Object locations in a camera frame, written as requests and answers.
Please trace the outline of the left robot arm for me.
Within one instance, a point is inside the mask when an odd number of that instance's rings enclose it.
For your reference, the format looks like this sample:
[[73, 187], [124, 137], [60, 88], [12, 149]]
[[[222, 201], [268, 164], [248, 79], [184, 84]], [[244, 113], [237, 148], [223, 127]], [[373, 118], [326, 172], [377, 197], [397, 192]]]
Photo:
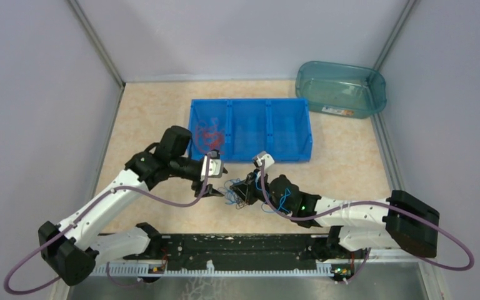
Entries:
[[[167, 128], [159, 142], [136, 153], [115, 179], [74, 214], [54, 224], [45, 222], [38, 229], [41, 257], [68, 286], [83, 282], [100, 264], [134, 254], [156, 258], [163, 249], [154, 229], [146, 224], [119, 234], [100, 236], [101, 231], [133, 201], [147, 196], [163, 204], [190, 207], [201, 198], [217, 196], [208, 183], [227, 173], [219, 150], [212, 149], [201, 159], [185, 153], [193, 139], [181, 126]], [[167, 201], [151, 190], [169, 178], [191, 182], [194, 201], [186, 204]]]

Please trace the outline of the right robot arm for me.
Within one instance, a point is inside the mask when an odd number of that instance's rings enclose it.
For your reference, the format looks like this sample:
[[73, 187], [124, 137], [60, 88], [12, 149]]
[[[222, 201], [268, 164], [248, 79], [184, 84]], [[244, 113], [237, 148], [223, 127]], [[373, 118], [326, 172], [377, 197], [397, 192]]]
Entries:
[[402, 249], [420, 258], [435, 258], [437, 210], [402, 190], [387, 198], [344, 201], [301, 191], [285, 175], [273, 179], [257, 171], [231, 185], [236, 197], [252, 205], [270, 205], [270, 212], [304, 228], [328, 228], [327, 250], [335, 258], [360, 249]]

